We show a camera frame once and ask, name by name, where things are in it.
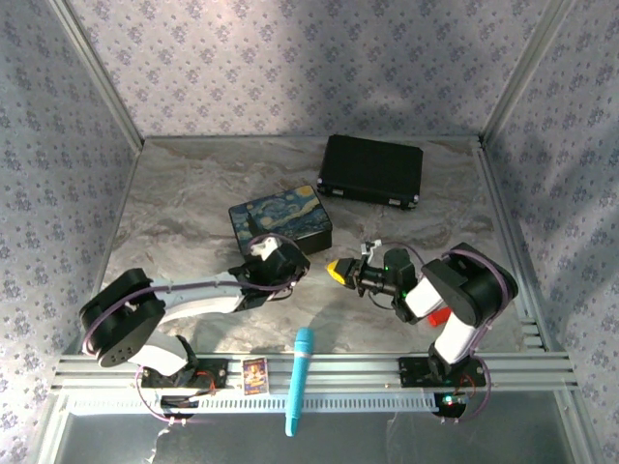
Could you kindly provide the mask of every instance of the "microphone head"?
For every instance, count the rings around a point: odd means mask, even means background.
[[[309,327],[302,327],[297,332],[297,339],[294,342],[295,353],[311,355],[313,353],[313,330]]]

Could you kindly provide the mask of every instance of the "patterned wall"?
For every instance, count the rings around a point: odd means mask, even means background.
[[[72,0],[142,136],[471,134],[531,0]]]
[[[619,462],[618,44],[617,2],[577,2],[490,147],[609,462]]]
[[[46,2],[0,17],[0,462],[21,462],[133,154]]]

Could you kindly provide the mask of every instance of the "small card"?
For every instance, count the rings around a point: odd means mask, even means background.
[[[243,360],[243,390],[245,394],[269,392],[269,372],[266,358]]]

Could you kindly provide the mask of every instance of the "blue microphone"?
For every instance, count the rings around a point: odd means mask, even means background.
[[[297,339],[294,342],[294,364],[286,404],[286,435],[289,437],[294,437],[297,433],[312,353],[313,332],[310,328],[302,327],[297,332]]]

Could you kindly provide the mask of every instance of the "gray marble table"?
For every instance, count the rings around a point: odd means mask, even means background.
[[[209,276],[242,262],[227,210],[255,198],[315,185],[326,138],[147,140],[133,178],[103,284],[126,269],[150,277]],[[333,247],[312,255],[293,296],[231,315],[209,314],[162,326],[197,352],[280,352],[301,326],[314,329],[316,352],[425,352],[440,334],[360,299],[334,282],[325,266],[358,256],[363,240],[402,241],[430,260],[465,241],[505,264],[470,142],[417,142],[424,150],[421,200],[403,212],[322,198]],[[516,309],[509,307],[482,350],[522,349]]]

